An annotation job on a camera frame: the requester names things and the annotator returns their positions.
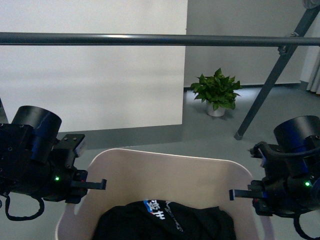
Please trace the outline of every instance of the diagonal support pole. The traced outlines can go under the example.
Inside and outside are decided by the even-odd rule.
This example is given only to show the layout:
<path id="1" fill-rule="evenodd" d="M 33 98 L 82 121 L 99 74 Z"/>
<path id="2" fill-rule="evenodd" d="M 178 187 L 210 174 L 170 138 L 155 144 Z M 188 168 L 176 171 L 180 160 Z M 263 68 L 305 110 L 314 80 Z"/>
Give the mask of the diagonal support pole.
<path id="1" fill-rule="evenodd" d="M 294 30 L 295 34 L 298 34 L 298 37 L 305 36 L 306 32 L 310 28 L 311 24 L 314 22 L 315 18 L 317 17 L 320 11 L 320 6 L 307 9 L 302 16 L 300 22 L 298 23 L 296 29 Z M 286 53 L 281 54 L 279 59 L 277 60 L 276 64 L 274 65 L 271 73 L 269 74 L 268 78 L 266 79 L 262 89 L 260 90 L 258 96 L 256 97 L 253 105 L 251 106 L 249 112 L 245 116 L 240 128 L 235 133 L 234 138 L 236 140 L 241 140 L 244 136 L 244 133 L 248 129 L 250 123 L 256 116 L 258 110 L 264 103 L 265 99 L 267 98 L 268 94 L 270 93 L 271 89 L 275 85 L 276 81 L 278 80 L 280 74 L 284 70 L 285 66 L 289 62 L 291 56 L 294 54 L 295 50 L 298 46 L 285 46 Z"/>

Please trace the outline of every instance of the black cable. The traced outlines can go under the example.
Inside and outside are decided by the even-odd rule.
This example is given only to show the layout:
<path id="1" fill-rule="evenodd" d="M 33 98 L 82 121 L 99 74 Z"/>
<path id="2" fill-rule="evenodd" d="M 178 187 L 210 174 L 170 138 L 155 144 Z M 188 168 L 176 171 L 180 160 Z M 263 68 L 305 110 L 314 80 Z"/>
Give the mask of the black cable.
<path id="1" fill-rule="evenodd" d="M 11 220 L 11 221 L 27 221 L 27 220 L 33 220 L 36 219 L 37 217 L 39 217 L 41 214 L 44 213 L 45 211 L 45 203 L 42 200 L 42 198 L 36 198 L 36 197 L 32 197 L 33 199 L 37 200 L 39 202 L 39 210 L 36 214 L 32 215 L 32 216 L 11 216 L 9 214 L 9 206 L 10 206 L 10 197 L 9 195 L 5 196 L 5 215 L 6 217 Z"/>
<path id="2" fill-rule="evenodd" d="M 300 218 L 300 215 L 293 218 L 293 225 L 294 225 L 294 229 L 300 235 L 300 237 L 307 240 L 320 240 L 320 237 L 310 237 L 302 230 L 300 226 L 299 218 Z"/>
<path id="3" fill-rule="evenodd" d="M 311 156 L 320 154 L 320 147 L 316 147 L 316 148 L 314 148 L 312 150 L 308 150 L 308 151 L 284 153 L 284 152 L 278 152 L 278 151 L 272 150 L 270 148 L 270 146 L 265 141 L 259 142 L 254 147 L 258 147 L 260 145 L 263 145 L 265 150 L 267 151 L 267 153 L 275 158 L 289 158 L 289 159 L 291 159 L 291 158 L 307 158 L 307 157 L 311 157 Z"/>

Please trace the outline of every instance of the potted plant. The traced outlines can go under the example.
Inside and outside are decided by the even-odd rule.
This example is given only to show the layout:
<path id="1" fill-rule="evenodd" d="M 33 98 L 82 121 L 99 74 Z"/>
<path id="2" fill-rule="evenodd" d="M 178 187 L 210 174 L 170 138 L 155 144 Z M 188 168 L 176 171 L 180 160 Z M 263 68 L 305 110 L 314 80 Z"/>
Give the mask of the potted plant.
<path id="1" fill-rule="evenodd" d="M 207 114 L 210 116 L 221 117 L 226 109 L 235 109 L 236 97 L 239 96 L 234 90 L 241 88 L 240 82 L 235 82 L 234 77 L 225 77 L 219 68 L 213 76 L 197 77 L 199 82 L 191 84 L 191 89 L 195 94 L 194 99 L 206 101 Z"/>

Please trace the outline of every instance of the horizontal metal bar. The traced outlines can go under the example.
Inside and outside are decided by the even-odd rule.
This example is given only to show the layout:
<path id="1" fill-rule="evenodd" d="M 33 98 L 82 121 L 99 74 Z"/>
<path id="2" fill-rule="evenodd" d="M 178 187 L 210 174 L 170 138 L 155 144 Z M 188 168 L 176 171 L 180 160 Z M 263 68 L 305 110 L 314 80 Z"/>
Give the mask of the horizontal metal bar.
<path id="1" fill-rule="evenodd" d="M 320 46 L 320 37 L 0 32 L 0 45 Z"/>

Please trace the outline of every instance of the white backdrop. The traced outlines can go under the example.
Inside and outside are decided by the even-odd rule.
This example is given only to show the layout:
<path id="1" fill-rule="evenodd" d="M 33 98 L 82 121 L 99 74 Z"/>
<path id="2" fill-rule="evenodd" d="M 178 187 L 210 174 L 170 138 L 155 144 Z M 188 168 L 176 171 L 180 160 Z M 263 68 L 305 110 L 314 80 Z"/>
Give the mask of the white backdrop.
<path id="1" fill-rule="evenodd" d="M 0 0 L 0 32 L 186 34 L 187 0 Z M 182 123 L 183 46 L 0 46 L 9 122 L 32 105 L 61 132 Z"/>

